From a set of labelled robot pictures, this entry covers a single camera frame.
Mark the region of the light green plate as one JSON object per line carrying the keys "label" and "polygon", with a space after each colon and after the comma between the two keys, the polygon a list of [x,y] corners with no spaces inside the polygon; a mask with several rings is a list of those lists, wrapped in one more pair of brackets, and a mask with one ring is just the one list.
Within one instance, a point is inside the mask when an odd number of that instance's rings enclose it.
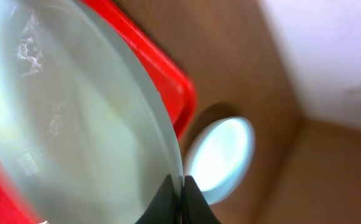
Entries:
{"label": "light green plate", "polygon": [[0,185],[35,222],[135,223],[182,162],[119,33],[80,1],[0,1]]}

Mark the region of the light blue plate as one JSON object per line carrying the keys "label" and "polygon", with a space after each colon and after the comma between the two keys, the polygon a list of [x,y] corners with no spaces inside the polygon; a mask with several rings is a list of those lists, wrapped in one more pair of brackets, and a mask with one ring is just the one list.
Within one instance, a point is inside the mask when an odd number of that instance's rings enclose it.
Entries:
{"label": "light blue plate", "polygon": [[250,168],[255,130],[244,117],[231,116],[206,126],[192,142],[184,174],[195,180],[209,205],[227,198]]}

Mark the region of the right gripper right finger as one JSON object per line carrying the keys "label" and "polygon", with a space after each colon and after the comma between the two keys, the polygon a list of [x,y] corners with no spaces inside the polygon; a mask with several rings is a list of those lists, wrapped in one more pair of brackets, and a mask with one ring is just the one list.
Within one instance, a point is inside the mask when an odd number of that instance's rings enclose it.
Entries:
{"label": "right gripper right finger", "polygon": [[182,188],[182,223],[221,224],[190,175],[185,176]]}

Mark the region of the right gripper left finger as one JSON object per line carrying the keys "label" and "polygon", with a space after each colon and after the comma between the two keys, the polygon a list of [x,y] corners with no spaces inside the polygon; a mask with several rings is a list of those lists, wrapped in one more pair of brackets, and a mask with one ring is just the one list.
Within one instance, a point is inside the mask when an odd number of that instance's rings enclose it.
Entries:
{"label": "right gripper left finger", "polygon": [[172,177],[167,175],[136,224],[179,224],[178,200]]}

